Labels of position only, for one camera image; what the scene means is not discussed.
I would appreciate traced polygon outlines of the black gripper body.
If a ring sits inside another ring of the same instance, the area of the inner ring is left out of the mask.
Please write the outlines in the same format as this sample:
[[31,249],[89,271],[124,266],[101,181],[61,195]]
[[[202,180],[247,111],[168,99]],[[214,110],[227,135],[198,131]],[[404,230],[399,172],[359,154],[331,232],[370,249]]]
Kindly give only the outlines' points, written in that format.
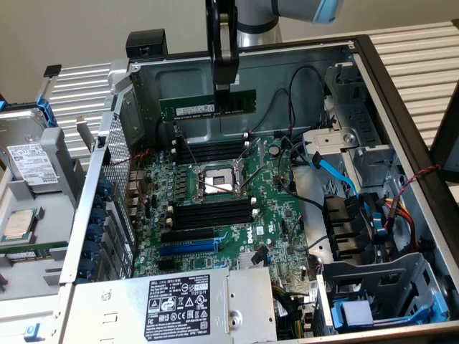
[[206,1],[207,44],[212,57],[235,57],[236,1]]

